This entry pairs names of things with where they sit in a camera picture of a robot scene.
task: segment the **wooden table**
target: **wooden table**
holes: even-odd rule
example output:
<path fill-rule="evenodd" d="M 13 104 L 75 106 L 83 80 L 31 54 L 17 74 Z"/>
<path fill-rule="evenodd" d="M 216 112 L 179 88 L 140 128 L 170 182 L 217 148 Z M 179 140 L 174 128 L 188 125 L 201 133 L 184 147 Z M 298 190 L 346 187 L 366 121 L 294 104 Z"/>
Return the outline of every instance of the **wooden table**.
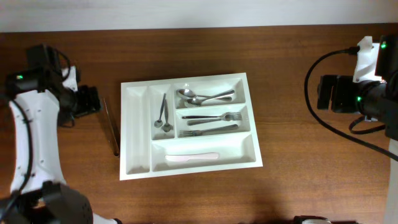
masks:
<path fill-rule="evenodd" d="M 121 82 L 247 73 L 261 168 L 119 181 L 119 159 L 97 116 L 58 129 L 65 179 L 104 217 L 125 223 L 273 223 L 320 215 L 381 223 L 389 159 L 320 126 L 305 106 L 303 81 L 321 55 L 356 45 L 365 35 L 378 39 L 397 30 L 397 24 L 373 24 L 0 34 L 0 71 L 4 77 L 27 68 L 24 49 L 47 43 L 81 68 L 81 84 L 110 98 L 118 123 Z M 356 57 L 347 55 L 322 62 L 310 80 L 312 104 L 320 75 L 352 75 L 355 65 Z M 358 117 L 317 112 L 344 131 Z M 0 121 L 0 196 L 7 197 L 14 130 L 11 121 Z M 383 132 L 361 139 L 388 147 Z"/>

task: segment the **cutlery tray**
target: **cutlery tray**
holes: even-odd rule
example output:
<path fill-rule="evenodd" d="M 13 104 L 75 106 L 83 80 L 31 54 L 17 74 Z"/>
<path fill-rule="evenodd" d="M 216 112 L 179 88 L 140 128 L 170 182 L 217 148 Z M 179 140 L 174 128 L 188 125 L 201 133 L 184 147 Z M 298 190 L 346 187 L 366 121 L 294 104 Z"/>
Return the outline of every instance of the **cutlery tray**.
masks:
<path fill-rule="evenodd" d="M 187 107 L 177 95 L 178 89 L 197 95 L 212 96 L 234 90 L 231 101 L 208 100 L 199 107 Z M 155 128 L 163 95 L 169 106 L 169 123 L 165 133 Z M 241 121 L 215 121 L 188 126 L 182 116 L 219 116 L 240 112 Z M 180 131 L 204 130 L 237 124 L 238 129 L 182 137 Z M 170 162 L 166 155 L 190 155 L 217 152 L 215 160 L 192 159 Z M 120 180 L 165 175 L 208 172 L 214 170 L 261 167 L 262 159 L 254 122 L 249 86 L 245 73 L 207 77 L 177 78 L 121 84 L 121 154 Z"/>

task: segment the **cable connector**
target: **cable connector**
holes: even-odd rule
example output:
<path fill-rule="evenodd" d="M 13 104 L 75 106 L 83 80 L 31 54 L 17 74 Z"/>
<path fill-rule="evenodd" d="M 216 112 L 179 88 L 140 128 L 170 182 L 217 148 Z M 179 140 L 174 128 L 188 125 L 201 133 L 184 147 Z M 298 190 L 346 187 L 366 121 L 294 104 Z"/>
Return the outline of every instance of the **cable connector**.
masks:
<path fill-rule="evenodd" d="M 350 47 L 347 49 L 347 54 L 356 55 L 359 52 L 359 50 L 361 50 L 360 46 Z"/>

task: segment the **white wall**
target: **white wall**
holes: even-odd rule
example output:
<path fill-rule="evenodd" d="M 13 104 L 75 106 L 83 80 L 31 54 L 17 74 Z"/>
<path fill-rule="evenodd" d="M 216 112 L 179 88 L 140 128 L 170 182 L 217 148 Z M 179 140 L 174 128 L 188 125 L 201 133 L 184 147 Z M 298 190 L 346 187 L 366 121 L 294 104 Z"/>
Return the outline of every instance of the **white wall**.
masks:
<path fill-rule="evenodd" d="M 0 31 L 398 22 L 398 0 L 0 0 Z"/>

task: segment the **metal fork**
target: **metal fork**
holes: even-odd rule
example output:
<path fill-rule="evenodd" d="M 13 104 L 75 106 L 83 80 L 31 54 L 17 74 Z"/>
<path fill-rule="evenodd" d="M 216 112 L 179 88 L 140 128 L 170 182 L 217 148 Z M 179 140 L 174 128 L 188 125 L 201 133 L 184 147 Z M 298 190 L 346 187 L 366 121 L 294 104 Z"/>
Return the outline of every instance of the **metal fork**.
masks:
<path fill-rule="evenodd" d="M 183 116 L 182 119 L 195 119 L 195 118 L 215 118 L 215 119 L 201 119 L 196 121 L 188 121 L 187 125 L 204 124 L 214 121 L 241 121 L 242 114 L 239 112 L 227 112 L 220 116 Z"/>
<path fill-rule="evenodd" d="M 229 126 L 224 126 L 220 128 L 212 128 L 212 129 L 206 129 L 206 130 L 194 130 L 194 131 L 180 131 L 180 137 L 194 137 L 194 136 L 202 136 L 205 133 L 209 133 L 212 131 L 230 131 L 230 130 L 235 130 L 238 129 L 239 126 L 237 124 L 232 124 Z"/>

